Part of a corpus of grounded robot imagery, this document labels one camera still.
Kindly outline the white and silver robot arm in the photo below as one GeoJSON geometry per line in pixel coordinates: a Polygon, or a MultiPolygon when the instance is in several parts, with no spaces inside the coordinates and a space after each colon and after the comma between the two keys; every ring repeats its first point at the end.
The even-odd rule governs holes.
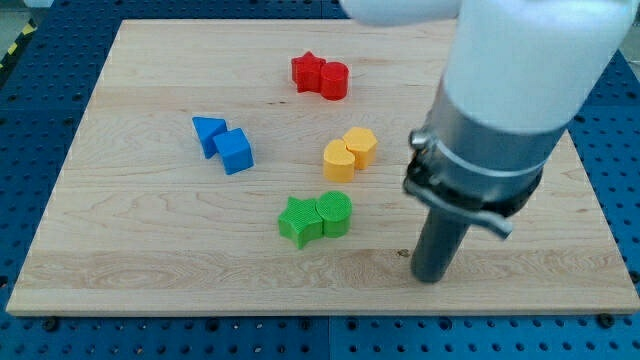
{"type": "Polygon", "coordinates": [[[346,1],[368,26],[452,19],[455,37],[404,190],[427,205],[422,238],[472,225],[500,237],[631,27],[635,1],[346,1]]]}

